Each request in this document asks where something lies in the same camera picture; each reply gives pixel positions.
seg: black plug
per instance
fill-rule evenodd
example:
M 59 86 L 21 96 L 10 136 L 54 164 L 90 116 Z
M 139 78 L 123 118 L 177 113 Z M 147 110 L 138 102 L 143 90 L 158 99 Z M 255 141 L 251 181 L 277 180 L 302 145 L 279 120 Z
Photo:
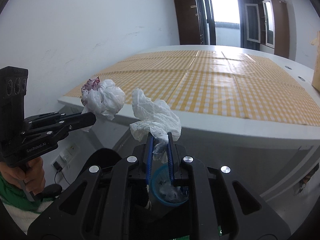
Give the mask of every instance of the black plug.
M 59 164 L 57 161 L 55 161 L 55 162 L 53 163 L 53 166 L 55 167 L 55 169 L 56 169 L 58 172 L 62 171 L 62 167 L 60 166 L 60 164 Z

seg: human hand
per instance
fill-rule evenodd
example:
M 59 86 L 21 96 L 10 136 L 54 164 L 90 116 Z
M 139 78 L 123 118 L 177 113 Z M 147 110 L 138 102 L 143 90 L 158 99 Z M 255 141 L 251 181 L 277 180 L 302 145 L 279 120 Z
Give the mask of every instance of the human hand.
M 32 191 L 34 195 L 44 190 L 45 179 L 43 160 L 37 157 L 28 161 L 29 170 L 24 173 L 19 167 L 9 168 L 6 163 L 0 162 L 0 172 L 4 179 L 12 185 L 21 188 L 17 180 L 23 180 L 26 183 L 26 190 Z

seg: crumpled plastic bag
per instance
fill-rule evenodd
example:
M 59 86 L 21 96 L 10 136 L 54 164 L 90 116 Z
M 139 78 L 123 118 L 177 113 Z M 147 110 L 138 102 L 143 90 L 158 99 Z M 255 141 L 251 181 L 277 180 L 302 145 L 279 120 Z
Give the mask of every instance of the crumpled plastic bag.
M 159 141 L 153 149 L 153 159 L 166 163 L 168 133 L 172 133 L 174 141 L 177 141 L 181 134 L 179 117 L 164 100 L 157 99 L 152 102 L 139 88 L 132 91 L 132 109 L 134 116 L 141 120 L 130 124 L 132 136 L 141 141 L 150 132 Z
M 181 203 L 188 199 L 188 187 L 174 187 L 170 181 L 165 181 L 159 187 L 159 193 L 164 196 L 164 200 L 170 203 Z
M 103 115 L 113 120 L 125 102 L 125 93 L 111 79 L 100 82 L 99 77 L 89 79 L 81 89 L 84 105 L 82 113 L 92 112 L 97 117 Z

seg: camera lens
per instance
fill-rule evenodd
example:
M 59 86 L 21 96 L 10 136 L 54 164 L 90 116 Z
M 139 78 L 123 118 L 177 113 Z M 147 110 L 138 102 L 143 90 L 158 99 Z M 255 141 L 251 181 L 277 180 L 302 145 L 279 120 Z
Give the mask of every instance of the camera lens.
M 8 94 L 8 96 L 11 95 L 12 89 L 13 89 L 13 83 L 12 83 L 12 80 L 9 80 L 9 82 L 7 84 L 7 94 Z
M 27 85 L 27 81 L 26 81 L 26 79 L 24 79 L 24 80 L 22 81 L 22 90 L 23 90 L 23 91 L 26 89 L 26 85 Z
M 21 87 L 21 79 L 17 78 L 15 84 L 14 84 L 14 92 L 18 94 L 20 92 L 20 87 Z

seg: wooden cabinet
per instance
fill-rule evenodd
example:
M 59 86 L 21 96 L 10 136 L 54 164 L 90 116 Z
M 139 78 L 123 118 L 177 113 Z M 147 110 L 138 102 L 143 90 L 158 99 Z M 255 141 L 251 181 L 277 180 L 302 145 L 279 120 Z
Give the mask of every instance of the wooden cabinet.
M 204 44 L 199 0 L 174 0 L 181 45 Z
M 273 48 L 275 55 L 289 58 L 290 33 L 287 4 L 279 0 L 264 0 L 263 9 L 265 29 L 261 35 L 265 36 L 264 45 Z

